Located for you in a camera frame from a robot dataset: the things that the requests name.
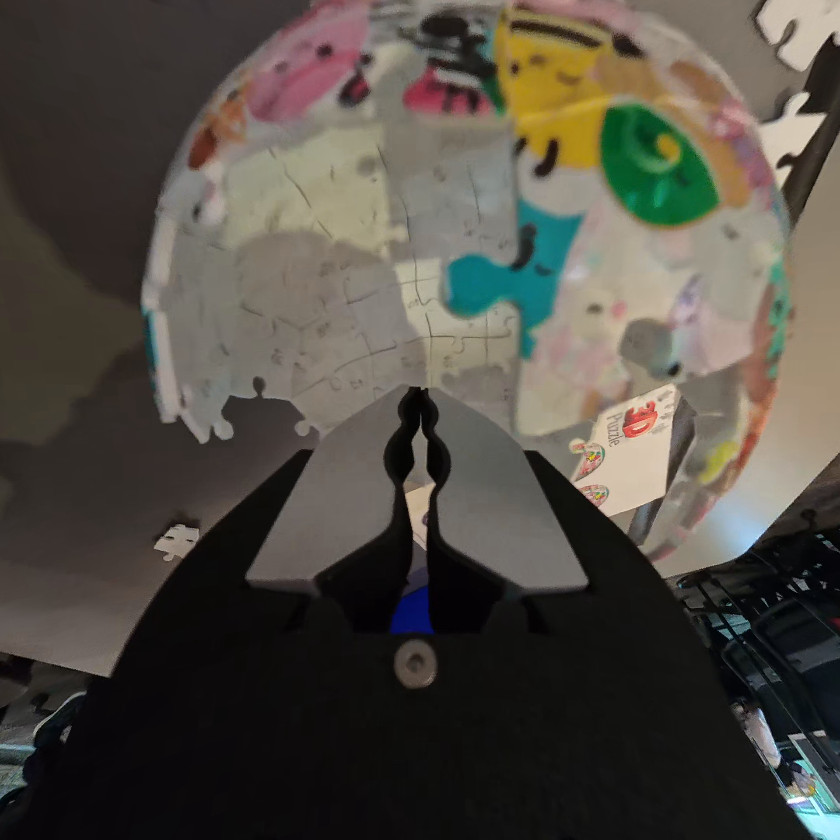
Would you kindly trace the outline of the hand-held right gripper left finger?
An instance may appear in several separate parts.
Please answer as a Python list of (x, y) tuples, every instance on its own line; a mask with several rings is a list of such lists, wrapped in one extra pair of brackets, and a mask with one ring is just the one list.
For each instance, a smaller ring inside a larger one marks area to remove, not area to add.
[(413, 560), (404, 483), (418, 390), (394, 389), (313, 450), (247, 572), (256, 589), (326, 597), (355, 631), (388, 631)]

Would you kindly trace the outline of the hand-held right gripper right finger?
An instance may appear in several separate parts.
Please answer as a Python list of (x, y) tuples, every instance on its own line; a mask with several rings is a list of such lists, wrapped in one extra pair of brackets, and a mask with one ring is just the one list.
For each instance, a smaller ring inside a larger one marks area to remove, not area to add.
[(589, 578), (516, 440), (438, 389), (423, 393), (428, 614), (479, 631), (504, 601), (582, 592)]

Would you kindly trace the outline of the colourful puzzle ball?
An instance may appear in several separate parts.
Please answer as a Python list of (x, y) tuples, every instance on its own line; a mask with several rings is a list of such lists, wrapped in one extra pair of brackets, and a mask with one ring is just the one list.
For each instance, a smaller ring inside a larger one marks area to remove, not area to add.
[(171, 163), (142, 291), (154, 403), (325, 435), (437, 387), (571, 478), (575, 438), (709, 384), (744, 460), (791, 315), (784, 177), (728, 74), (622, 2), (313, 2), (218, 86)]

